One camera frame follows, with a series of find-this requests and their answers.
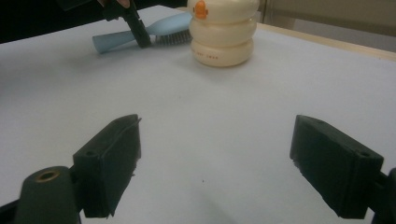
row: white table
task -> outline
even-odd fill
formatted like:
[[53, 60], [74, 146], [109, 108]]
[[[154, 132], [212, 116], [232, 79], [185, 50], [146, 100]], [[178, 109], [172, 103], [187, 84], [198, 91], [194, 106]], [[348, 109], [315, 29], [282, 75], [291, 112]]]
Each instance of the white table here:
[[[140, 11], [146, 25], [179, 13]], [[289, 159], [295, 116], [323, 119], [396, 166], [396, 62], [258, 30], [249, 61], [213, 68], [188, 45], [98, 55], [99, 21], [0, 45], [0, 204], [23, 179], [138, 114], [143, 158], [116, 215], [83, 223], [370, 223], [338, 218]]]

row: bottle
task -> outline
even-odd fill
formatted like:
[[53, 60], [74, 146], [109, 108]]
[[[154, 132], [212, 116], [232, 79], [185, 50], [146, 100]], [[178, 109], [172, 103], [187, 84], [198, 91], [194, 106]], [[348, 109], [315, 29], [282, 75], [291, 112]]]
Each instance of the bottle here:
[[260, 0], [189, 0], [191, 50], [200, 63], [232, 66], [253, 52]]

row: light blue handle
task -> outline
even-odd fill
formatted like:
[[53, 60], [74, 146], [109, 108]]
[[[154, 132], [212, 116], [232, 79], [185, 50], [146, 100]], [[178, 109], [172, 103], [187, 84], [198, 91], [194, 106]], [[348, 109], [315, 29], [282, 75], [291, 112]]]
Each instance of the light blue handle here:
[[[189, 29], [191, 15], [188, 12], [170, 16], [152, 23], [146, 28], [149, 35], [171, 35]], [[99, 53], [135, 40], [131, 31], [92, 37], [93, 45]]]

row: hairbrush bristles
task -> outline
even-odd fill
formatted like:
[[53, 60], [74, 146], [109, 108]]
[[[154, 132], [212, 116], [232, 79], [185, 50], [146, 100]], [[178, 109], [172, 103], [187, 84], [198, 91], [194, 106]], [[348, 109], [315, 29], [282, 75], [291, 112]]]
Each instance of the hairbrush bristles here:
[[156, 35], [155, 44], [162, 46], [190, 43], [192, 36], [189, 30], [180, 31], [171, 35]]

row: brush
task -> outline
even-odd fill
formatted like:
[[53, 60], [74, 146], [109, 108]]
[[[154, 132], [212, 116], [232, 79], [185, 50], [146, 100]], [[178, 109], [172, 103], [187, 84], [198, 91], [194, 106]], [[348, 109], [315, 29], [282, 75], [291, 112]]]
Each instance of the brush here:
[[[188, 12], [170, 16], [146, 27], [149, 35], [155, 35], [157, 45], [175, 45], [191, 41], [189, 25], [191, 14]], [[105, 53], [117, 46], [134, 41], [131, 31], [92, 37], [93, 44], [99, 53]]]

